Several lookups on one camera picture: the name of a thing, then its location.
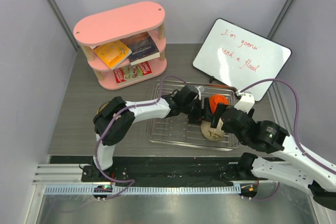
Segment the orange bowl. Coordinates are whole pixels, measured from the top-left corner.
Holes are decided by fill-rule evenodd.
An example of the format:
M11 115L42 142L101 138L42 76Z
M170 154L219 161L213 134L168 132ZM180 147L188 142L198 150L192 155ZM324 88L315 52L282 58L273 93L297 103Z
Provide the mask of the orange bowl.
M223 95L220 94L214 94L209 98L209 106L212 114L215 113L218 104L224 104L224 105L229 105L229 101L227 98Z

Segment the beige speckled bowl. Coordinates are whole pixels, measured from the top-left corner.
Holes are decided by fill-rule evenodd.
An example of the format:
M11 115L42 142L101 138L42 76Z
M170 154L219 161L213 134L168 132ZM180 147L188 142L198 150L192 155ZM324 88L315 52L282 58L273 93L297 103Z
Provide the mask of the beige speckled bowl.
M211 122L201 122L201 133L211 141L220 141L225 136L225 132L222 130L223 121L220 119L216 128L211 128Z

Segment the dark brown bowl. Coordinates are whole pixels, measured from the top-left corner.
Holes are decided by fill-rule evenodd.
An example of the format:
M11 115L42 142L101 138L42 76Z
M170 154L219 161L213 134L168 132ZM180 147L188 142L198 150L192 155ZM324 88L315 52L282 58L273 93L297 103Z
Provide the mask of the dark brown bowl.
M97 110L97 115L102 114L104 116L109 115L113 110L111 109L110 102L105 102L102 104L98 110Z

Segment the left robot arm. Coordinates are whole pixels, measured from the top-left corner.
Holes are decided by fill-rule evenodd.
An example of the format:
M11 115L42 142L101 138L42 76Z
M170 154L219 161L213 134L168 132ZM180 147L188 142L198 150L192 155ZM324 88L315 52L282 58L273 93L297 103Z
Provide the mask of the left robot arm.
M187 84L170 94L160 94L154 100L131 102L118 96L102 105L93 118L97 139L94 176L102 182L111 177L115 146L137 122L171 118L181 113L188 116L190 123L212 121L216 105L213 99L202 99L201 91L201 87Z

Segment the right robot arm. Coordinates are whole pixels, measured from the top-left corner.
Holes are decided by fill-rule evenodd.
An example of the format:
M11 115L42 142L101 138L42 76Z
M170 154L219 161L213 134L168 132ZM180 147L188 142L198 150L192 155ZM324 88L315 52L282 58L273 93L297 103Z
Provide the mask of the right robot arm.
M301 190L312 196L316 203L335 210L335 165L303 148L278 124L254 121L251 112L246 113L220 103L214 112L211 126L218 122L223 123L223 131L234 134L241 144L290 164L274 164L252 153L244 153L232 168L240 179L275 180Z

